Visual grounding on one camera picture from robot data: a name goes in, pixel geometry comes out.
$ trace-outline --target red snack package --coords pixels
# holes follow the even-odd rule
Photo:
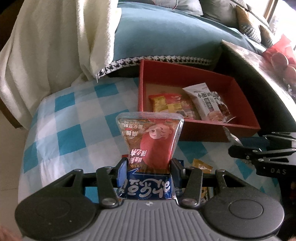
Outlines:
[[[153,112],[178,113],[184,118],[196,119],[191,100],[183,98],[180,94],[149,95],[149,99],[153,105]]]
[[[281,36],[281,39],[275,43],[273,46],[269,47],[265,52],[262,53],[262,56],[271,62],[271,57],[273,54],[280,52],[284,54],[289,64],[296,64],[296,57],[293,53],[292,47],[291,47],[291,41],[283,34]]]
[[[127,179],[121,197],[169,199],[174,196],[169,161],[184,118],[176,113],[123,112],[116,117],[128,146]]]

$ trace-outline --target houndstooth trim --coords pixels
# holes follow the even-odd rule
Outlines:
[[[212,60],[205,58],[196,57],[185,57],[185,56],[143,56],[134,58],[125,58],[113,61],[111,64],[103,68],[96,75],[97,79],[109,74],[115,70],[122,69],[124,67],[140,65],[141,59],[156,60],[161,62],[178,63],[178,64],[200,64],[200,65],[211,65]]]
[[[274,45],[274,42],[271,40],[271,39],[268,39],[267,41],[266,41],[267,43],[266,43],[266,48],[269,48],[269,47],[271,47],[272,45]]]
[[[245,34],[250,40],[253,40],[256,43],[261,43],[260,32],[253,28],[252,26],[242,25],[243,34]]]

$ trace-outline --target blue checkered bedsheet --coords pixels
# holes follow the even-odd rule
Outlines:
[[[31,124],[19,183],[19,202],[75,168],[115,166],[128,149],[115,117],[137,111],[138,78],[102,78],[46,97]],[[189,166],[198,158],[279,199],[276,179],[261,177],[228,155],[229,143],[181,142],[174,156]]]

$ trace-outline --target red bag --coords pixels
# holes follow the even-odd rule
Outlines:
[[[269,47],[265,52],[262,53],[262,56],[271,62],[271,56],[274,53],[281,52],[285,55],[289,61],[289,64],[296,64],[296,57],[293,53],[291,47],[291,41],[283,34],[281,39],[275,43],[273,46]]]

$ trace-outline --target window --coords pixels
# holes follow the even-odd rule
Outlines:
[[[282,34],[292,41],[292,46],[296,44],[296,11],[286,2],[279,0],[274,13],[269,21],[272,32],[276,39]]]
[[[256,15],[263,16],[270,0],[244,0],[244,2],[252,7]]]

